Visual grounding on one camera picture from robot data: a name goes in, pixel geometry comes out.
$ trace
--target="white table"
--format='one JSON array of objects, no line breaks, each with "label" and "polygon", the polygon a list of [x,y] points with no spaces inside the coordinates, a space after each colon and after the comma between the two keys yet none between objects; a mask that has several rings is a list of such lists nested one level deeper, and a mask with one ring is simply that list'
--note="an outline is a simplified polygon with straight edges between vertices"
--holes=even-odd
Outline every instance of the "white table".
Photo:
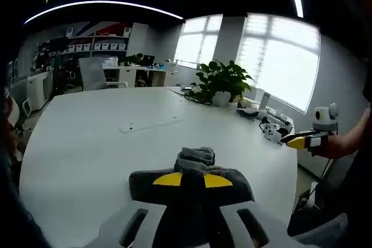
[{"label": "white table", "polygon": [[[179,122],[123,134],[177,117]],[[55,97],[28,143],[20,195],[53,247],[83,246],[130,199],[133,171],[174,166],[183,146],[210,146],[216,165],[236,168],[256,201],[289,223],[296,152],[266,140],[258,121],[199,105],[167,88],[87,91]]]}]

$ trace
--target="computer monitor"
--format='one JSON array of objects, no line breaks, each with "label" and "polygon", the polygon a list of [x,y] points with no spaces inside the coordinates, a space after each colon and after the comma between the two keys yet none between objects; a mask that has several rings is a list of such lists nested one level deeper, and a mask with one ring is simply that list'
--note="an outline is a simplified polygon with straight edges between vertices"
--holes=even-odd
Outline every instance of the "computer monitor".
[{"label": "computer monitor", "polygon": [[154,55],[144,55],[144,58],[141,60],[142,66],[151,66],[153,65],[155,57]]}]

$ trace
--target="robotic arm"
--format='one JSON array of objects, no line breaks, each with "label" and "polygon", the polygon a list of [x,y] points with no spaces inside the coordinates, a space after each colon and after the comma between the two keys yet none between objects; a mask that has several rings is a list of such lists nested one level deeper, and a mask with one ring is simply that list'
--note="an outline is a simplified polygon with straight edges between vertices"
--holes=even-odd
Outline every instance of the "robotic arm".
[{"label": "robotic arm", "polygon": [[326,144],[328,136],[338,133],[338,109],[335,103],[329,107],[316,107],[313,115],[313,128],[289,134],[281,142],[295,149],[307,149]]}]

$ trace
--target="white cabinet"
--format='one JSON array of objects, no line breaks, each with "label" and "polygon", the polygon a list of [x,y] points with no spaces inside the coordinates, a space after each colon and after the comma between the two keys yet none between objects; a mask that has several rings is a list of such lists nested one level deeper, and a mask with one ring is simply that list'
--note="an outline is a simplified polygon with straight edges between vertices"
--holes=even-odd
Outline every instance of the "white cabinet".
[{"label": "white cabinet", "polygon": [[178,72],[166,72],[164,86],[175,87],[178,83]]},{"label": "white cabinet", "polygon": [[121,67],[119,70],[119,81],[125,81],[128,87],[134,87],[136,71],[136,68]]},{"label": "white cabinet", "polygon": [[53,90],[53,71],[27,78],[27,98],[31,110],[39,110],[50,98]]}]

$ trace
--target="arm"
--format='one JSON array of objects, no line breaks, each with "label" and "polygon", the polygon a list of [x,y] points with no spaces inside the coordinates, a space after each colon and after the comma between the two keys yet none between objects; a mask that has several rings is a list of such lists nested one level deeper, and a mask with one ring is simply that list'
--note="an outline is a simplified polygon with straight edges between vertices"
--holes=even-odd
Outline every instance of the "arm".
[{"label": "arm", "polygon": [[329,159],[339,159],[357,151],[362,144],[370,114],[371,108],[369,107],[364,111],[359,123],[346,135],[329,136],[327,146],[320,151],[319,155]]}]

